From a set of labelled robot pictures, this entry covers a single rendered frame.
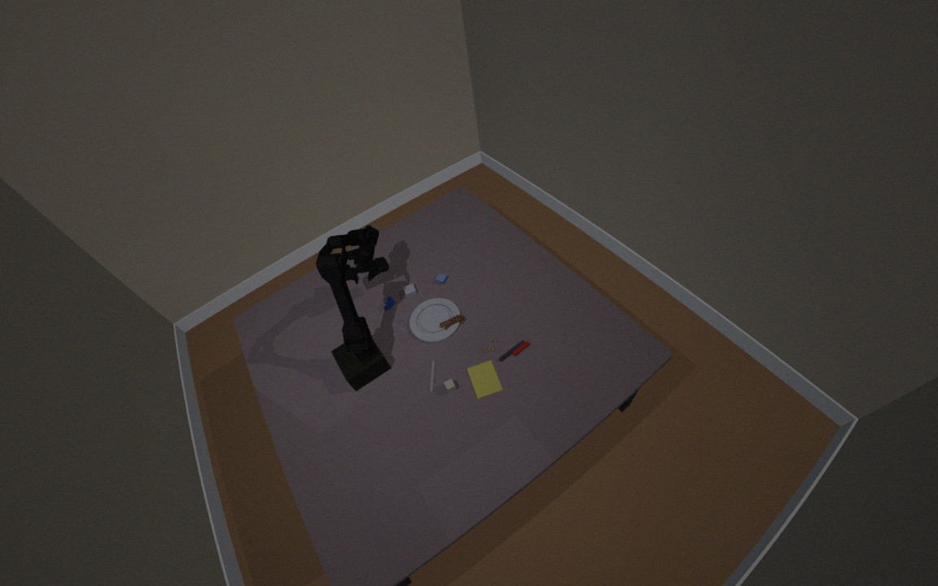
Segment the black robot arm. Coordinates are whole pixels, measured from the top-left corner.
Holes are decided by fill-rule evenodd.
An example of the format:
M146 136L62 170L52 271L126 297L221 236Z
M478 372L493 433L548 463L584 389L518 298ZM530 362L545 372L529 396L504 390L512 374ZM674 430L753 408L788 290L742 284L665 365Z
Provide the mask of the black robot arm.
M347 260L354 260L355 265L358 257L362 262L373 260L377 241L379 241L379 230L375 227L371 228L369 225L362 230L351 230L344 236L330 236L327 239L327 244L318 253L316 262L321 278L329 282L329 286L334 292L336 304L338 304L343 317L344 348L347 352L353 350L355 356L363 365L367 365L379 353L372 343L373 339L366 319L358 317L355 313L353 297L344 277L347 272ZM360 248L346 251L348 245L360 245ZM334 248L339 247L342 247L341 253L329 255Z

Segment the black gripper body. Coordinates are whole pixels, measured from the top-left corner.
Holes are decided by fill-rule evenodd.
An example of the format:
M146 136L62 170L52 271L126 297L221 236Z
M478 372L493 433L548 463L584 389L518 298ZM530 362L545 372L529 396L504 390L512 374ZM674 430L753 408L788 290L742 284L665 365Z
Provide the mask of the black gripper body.
M360 257L358 257L357 267L355 269L351 269L350 265L346 266L347 272L344 277L345 281L351 281L351 279L357 276L357 272L368 272L372 270L379 270L380 272L388 271L388 262L386 262L386 257L376 257L376 259L373 257L373 260L370 260L370 262L362 262Z

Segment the yellow flat rectangular sheet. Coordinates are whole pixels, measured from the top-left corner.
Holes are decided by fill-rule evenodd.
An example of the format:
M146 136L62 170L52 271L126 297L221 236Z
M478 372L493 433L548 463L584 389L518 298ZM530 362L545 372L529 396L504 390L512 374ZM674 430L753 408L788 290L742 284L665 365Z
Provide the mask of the yellow flat rectangular sheet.
M477 398L491 396L491 394L502 390L497 372L491 360L469 367L467 371L471 378L474 391L476 391Z

